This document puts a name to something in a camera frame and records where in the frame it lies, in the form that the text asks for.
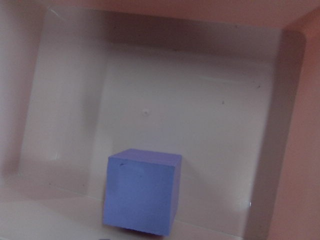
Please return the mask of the purple foam block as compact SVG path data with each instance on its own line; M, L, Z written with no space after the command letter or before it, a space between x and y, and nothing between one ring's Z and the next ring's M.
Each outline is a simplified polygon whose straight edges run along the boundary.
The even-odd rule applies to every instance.
M105 225L169 236L178 210L182 156L127 149L108 157Z

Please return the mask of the pink plastic bin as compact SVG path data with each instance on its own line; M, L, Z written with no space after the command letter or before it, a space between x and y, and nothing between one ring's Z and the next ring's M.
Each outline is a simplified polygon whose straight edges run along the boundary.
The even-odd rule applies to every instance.
M182 156L171 240L319 239L319 1L1 1L1 239L158 239L103 224L126 149Z

